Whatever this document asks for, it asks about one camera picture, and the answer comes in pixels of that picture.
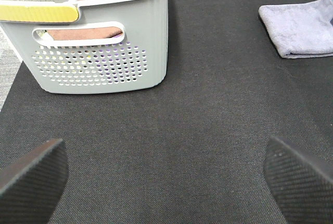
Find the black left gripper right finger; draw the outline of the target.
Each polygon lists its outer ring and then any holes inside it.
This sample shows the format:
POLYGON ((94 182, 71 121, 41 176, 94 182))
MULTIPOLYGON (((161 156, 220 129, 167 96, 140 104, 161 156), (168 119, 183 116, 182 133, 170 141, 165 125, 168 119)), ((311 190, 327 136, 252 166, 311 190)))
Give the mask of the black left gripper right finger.
POLYGON ((263 171, 288 223, 332 223, 332 164, 285 138, 271 137, 263 171))

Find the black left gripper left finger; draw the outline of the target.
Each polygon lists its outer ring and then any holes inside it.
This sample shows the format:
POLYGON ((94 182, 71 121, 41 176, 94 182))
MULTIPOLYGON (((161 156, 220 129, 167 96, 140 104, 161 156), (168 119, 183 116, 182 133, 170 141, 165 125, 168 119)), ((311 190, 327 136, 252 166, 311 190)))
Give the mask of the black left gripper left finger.
POLYGON ((1 223, 48 223, 68 180, 66 143, 52 139, 1 170, 1 223))

